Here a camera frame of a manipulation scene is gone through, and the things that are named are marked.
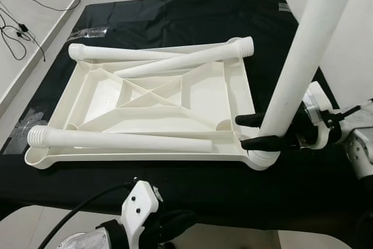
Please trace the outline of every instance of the white plastic bracket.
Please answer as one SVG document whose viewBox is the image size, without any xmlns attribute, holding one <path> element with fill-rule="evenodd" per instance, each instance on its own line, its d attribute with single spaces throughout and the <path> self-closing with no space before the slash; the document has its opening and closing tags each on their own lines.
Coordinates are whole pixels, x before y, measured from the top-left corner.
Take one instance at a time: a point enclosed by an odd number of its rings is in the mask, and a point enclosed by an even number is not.
<svg viewBox="0 0 373 249">
<path fill-rule="evenodd" d="M 139 238 L 145 229 L 144 222 L 151 213 L 158 211 L 158 207 L 152 186 L 146 181 L 138 181 L 122 204 L 120 217 L 130 249 L 139 248 Z"/>
<path fill-rule="evenodd" d="M 309 147 L 313 150 L 322 149 L 328 143 L 330 129 L 325 125 L 320 112 L 333 110 L 333 106 L 318 82 L 309 84 L 303 102 L 312 123 L 318 127 L 317 140 Z"/>
</svg>

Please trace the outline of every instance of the threaded leg end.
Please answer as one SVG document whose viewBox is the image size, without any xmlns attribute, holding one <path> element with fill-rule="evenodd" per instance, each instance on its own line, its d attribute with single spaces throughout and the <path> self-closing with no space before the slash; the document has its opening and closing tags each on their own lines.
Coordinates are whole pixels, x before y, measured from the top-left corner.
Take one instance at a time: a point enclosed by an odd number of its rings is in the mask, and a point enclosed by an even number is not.
<svg viewBox="0 0 373 249">
<path fill-rule="evenodd" d="M 254 54 L 254 41 L 250 36 L 241 38 L 236 41 L 240 57 L 251 57 Z"/>
<path fill-rule="evenodd" d="M 72 43 L 69 45 L 69 55 L 72 59 L 76 61 L 82 61 L 84 58 L 82 57 L 82 48 L 84 47 L 83 44 L 76 44 Z"/>
<path fill-rule="evenodd" d="M 280 152 L 248 151 L 247 165 L 257 171 L 266 170 L 273 165 Z"/>
<path fill-rule="evenodd" d="M 43 138 L 48 127 L 46 125 L 36 125 L 27 134 L 27 142 L 31 147 L 47 148 L 43 145 Z"/>
</svg>

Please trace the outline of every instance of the white machine part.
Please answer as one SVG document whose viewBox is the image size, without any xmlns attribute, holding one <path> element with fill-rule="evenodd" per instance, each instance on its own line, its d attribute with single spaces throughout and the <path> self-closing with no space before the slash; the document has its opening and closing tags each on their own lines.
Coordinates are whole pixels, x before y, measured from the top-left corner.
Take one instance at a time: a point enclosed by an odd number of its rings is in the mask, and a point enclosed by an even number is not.
<svg viewBox="0 0 373 249">
<path fill-rule="evenodd" d="M 303 103 L 307 108 L 309 119 L 314 126 L 318 127 L 318 138 L 309 147 L 314 150 L 322 149 L 328 143 L 330 128 L 324 123 L 320 112 L 332 111 L 333 106 L 318 82 L 312 82 L 309 85 L 303 97 Z"/>
<path fill-rule="evenodd" d="M 322 149 L 329 139 L 330 130 L 322 118 L 321 112 L 337 114 L 319 83 L 312 82 L 303 98 L 309 119 L 318 127 L 318 138 L 311 149 Z M 355 113 L 339 121 L 340 138 L 336 143 L 345 146 L 347 156 L 352 163 L 356 176 L 361 179 L 373 175 L 373 101 L 369 100 Z"/>
<path fill-rule="evenodd" d="M 119 219 L 127 236 L 128 246 L 122 248 L 138 249 L 139 238 L 144 231 L 144 222 L 151 213 L 158 211 L 160 194 L 146 181 L 138 181 L 122 204 Z M 110 233 L 99 227 L 90 233 L 76 233 L 69 236 L 57 249 L 116 249 L 110 243 Z"/>
</svg>

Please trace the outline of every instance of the black cable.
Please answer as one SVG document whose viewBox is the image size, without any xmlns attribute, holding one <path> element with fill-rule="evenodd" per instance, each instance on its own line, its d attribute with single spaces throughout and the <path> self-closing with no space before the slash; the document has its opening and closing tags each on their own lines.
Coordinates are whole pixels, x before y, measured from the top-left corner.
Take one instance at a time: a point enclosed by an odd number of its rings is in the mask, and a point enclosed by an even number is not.
<svg viewBox="0 0 373 249">
<path fill-rule="evenodd" d="M 45 4 L 41 3 L 41 2 L 38 1 L 38 0 L 31 0 L 31 1 L 33 1 L 33 2 L 35 2 L 35 3 L 37 3 L 37 4 L 39 4 L 39 5 L 42 6 L 42 7 L 45 7 L 45 8 L 48 8 L 48 9 L 54 10 L 54 11 L 60 11 L 60 12 L 73 10 L 73 9 L 75 9 L 75 8 L 80 4 L 80 0 L 79 0 L 78 3 L 77 3 L 76 5 L 74 5 L 73 7 L 70 7 L 70 8 L 68 8 L 68 9 L 58 9 L 58 8 L 53 8 L 53 7 L 50 7 L 50 6 L 48 6 L 48 5 L 45 5 Z"/>
<path fill-rule="evenodd" d="M 120 184 L 120 185 L 116 185 L 116 186 L 107 188 L 107 189 L 105 189 L 105 190 L 97 193 L 96 195 L 93 195 L 92 197 L 86 199 L 81 204 L 79 204 L 76 208 L 74 208 L 73 210 L 71 210 L 65 217 L 63 217 L 61 221 L 59 221 L 59 223 L 50 231 L 50 233 L 46 236 L 46 238 L 43 240 L 43 242 L 39 245 L 38 249 L 45 249 L 45 247 L 47 246 L 47 244 L 51 241 L 51 239 L 55 236 L 55 234 L 60 230 L 60 228 L 72 216 L 74 216 L 79 210 L 81 210 L 87 204 L 89 204 L 92 201 L 94 201 L 95 199 L 97 199 L 99 197 L 102 197 L 103 195 L 105 195 L 105 194 L 107 194 L 109 192 L 115 191 L 115 190 L 125 189 L 128 192 L 130 192 L 131 189 L 132 189 L 132 187 L 133 187 L 133 183 L 123 183 L 123 184 Z"/>
<path fill-rule="evenodd" d="M 6 24 L 5 19 L 2 16 L 2 14 L 0 14 L 0 19 L 2 20 L 2 25 L 0 25 L 0 34 L 1 34 L 1 37 L 2 37 L 5 45 L 7 46 L 7 48 L 9 49 L 10 53 L 12 54 L 12 56 L 14 57 L 15 60 L 17 60 L 17 61 L 23 60 L 25 58 L 25 56 L 27 55 L 26 46 L 18 38 L 14 38 L 14 37 L 8 35 L 5 30 L 9 29 L 9 28 L 15 30 L 17 34 L 21 34 L 21 36 L 19 36 L 19 35 L 18 36 L 20 38 L 26 40 L 26 41 L 31 41 L 31 38 L 28 35 L 23 34 L 22 31 L 20 29 L 18 29 L 17 27 Z M 9 39 L 17 42 L 22 47 L 23 55 L 21 55 L 20 57 L 16 56 L 16 54 L 14 53 L 12 47 L 10 46 L 10 44 L 8 42 Z"/>
<path fill-rule="evenodd" d="M 4 19 L 3 16 L 1 15 L 1 19 L 2 19 L 2 21 L 4 22 L 4 25 L 3 25 L 2 27 L 0 27 L 0 29 L 1 29 L 1 36 L 2 36 L 2 38 L 3 38 L 4 43 L 5 43 L 6 46 L 8 47 L 10 53 L 13 55 L 14 59 L 17 60 L 17 61 L 21 61 L 21 60 L 22 60 L 23 58 L 25 58 L 25 56 L 27 55 L 27 50 L 26 50 L 26 46 L 25 46 L 24 44 L 22 44 L 22 42 L 21 42 L 20 40 L 18 40 L 18 39 L 16 39 L 16 38 L 13 38 L 13 37 L 11 37 L 11 36 L 9 36 L 9 35 L 7 35 L 7 34 L 3 31 L 3 30 L 4 30 L 5 28 L 7 28 L 7 27 L 12 27 L 13 29 L 15 29 L 15 30 L 16 30 L 16 34 L 17 34 L 17 36 L 20 37 L 20 38 L 22 38 L 23 40 L 31 41 L 31 38 L 32 38 L 33 43 L 35 43 L 35 44 L 38 46 L 38 48 L 41 50 L 41 53 L 42 53 L 42 55 L 43 55 L 43 60 L 44 60 L 44 62 L 45 62 L 45 52 L 44 52 L 43 48 L 41 47 L 41 45 L 40 45 L 40 44 L 38 43 L 38 41 L 36 40 L 36 36 L 35 36 L 35 35 L 31 35 L 31 33 L 32 33 L 31 30 L 29 30 L 25 24 L 23 24 L 23 23 L 19 23 L 19 22 L 18 22 L 18 21 L 13 17 L 13 15 L 10 13 L 9 9 L 8 9 L 8 8 L 7 8 L 3 3 L 1 3 L 1 5 L 2 5 L 6 10 L 4 10 L 4 9 L 1 8 L 1 7 L 0 7 L 0 10 L 1 10 L 1 11 L 2 11 L 6 16 L 8 16 L 9 18 L 11 18 L 12 21 L 14 21 L 14 22 L 15 22 L 16 24 L 18 24 L 18 26 L 19 26 L 19 29 L 18 29 L 18 28 L 15 28 L 14 26 L 10 26 L 10 25 L 6 24 L 5 19 Z M 5 40 L 4 36 L 7 37 L 7 38 L 9 38 L 9 39 L 11 39 L 11 40 L 16 41 L 17 43 L 19 43 L 19 44 L 22 46 L 22 48 L 24 49 L 24 55 L 23 55 L 21 58 L 17 58 L 17 57 L 16 57 L 16 55 L 14 54 L 14 52 L 13 52 L 12 48 L 10 47 L 9 43 Z"/>
</svg>

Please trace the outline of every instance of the black cloth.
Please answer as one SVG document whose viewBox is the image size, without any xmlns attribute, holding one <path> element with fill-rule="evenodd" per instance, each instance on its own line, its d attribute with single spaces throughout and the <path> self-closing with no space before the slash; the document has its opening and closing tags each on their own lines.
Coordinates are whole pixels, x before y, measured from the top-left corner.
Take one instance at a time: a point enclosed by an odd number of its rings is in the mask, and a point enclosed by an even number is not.
<svg viewBox="0 0 373 249">
<path fill-rule="evenodd" d="M 294 37 L 297 21 L 279 10 L 286 0 L 136 0 L 89 5 L 73 31 L 108 27 L 105 37 L 73 42 L 116 48 L 218 43 L 252 36 L 255 55 L 245 67 L 257 112 L 265 111 Z M 66 43 L 29 106 L 44 106 L 48 120 L 75 67 Z M 331 95 L 320 70 L 315 75 Z M 135 176 L 158 186 L 167 209 L 190 209 L 198 222 L 258 229 L 321 232 L 354 248 L 356 217 L 365 209 L 341 146 L 282 153 L 266 171 L 240 162 L 66 162 L 38 170 L 24 155 L 0 157 L 0 199 L 71 208 Z M 86 210 L 120 213 L 116 192 Z"/>
</svg>

